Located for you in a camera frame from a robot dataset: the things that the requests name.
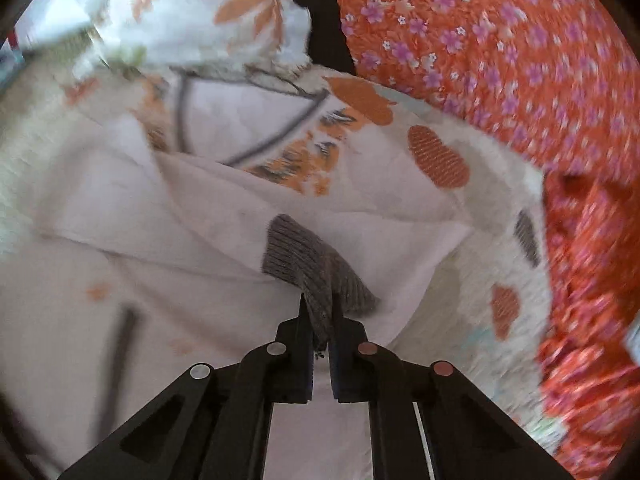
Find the orange floral blanket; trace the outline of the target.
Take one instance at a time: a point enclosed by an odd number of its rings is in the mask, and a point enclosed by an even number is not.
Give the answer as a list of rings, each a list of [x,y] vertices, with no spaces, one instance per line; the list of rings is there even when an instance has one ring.
[[[481,128],[544,172],[556,456],[604,473],[639,417],[639,63],[599,0],[337,0],[357,73]]]

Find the white floral pillow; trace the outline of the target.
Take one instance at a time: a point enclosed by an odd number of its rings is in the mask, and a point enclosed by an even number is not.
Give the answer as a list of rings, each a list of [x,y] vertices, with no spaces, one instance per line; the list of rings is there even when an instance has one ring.
[[[29,0],[9,33],[22,50],[93,32],[91,62],[258,66],[297,75],[310,63],[311,18],[294,0]]]

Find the quilted heart pattern bedspread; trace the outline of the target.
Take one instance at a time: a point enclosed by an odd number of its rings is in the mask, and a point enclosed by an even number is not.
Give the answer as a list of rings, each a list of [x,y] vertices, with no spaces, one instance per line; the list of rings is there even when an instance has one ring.
[[[28,226],[20,203],[24,182],[39,174],[63,141],[80,103],[107,81],[176,76],[257,84],[271,75],[227,78],[175,68],[98,70],[73,87],[64,67],[32,66],[1,101],[1,259]],[[483,133],[408,96],[373,84],[426,125],[408,137],[411,158],[446,186],[471,220],[471,232],[439,263],[419,307],[401,332],[379,344],[420,364],[447,360],[479,386],[547,451],[565,434],[544,412],[538,342],[550,310],[539,170]]]

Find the white garment with grey trim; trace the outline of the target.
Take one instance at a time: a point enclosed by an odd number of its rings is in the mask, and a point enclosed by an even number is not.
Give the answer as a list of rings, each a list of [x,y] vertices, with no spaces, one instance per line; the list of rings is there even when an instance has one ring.
[[[191,364],[295,315],[303,278],[393,340],[472,229],[373,84],[107,81],[23,184],[1,259],[1,393],[68,467]]]

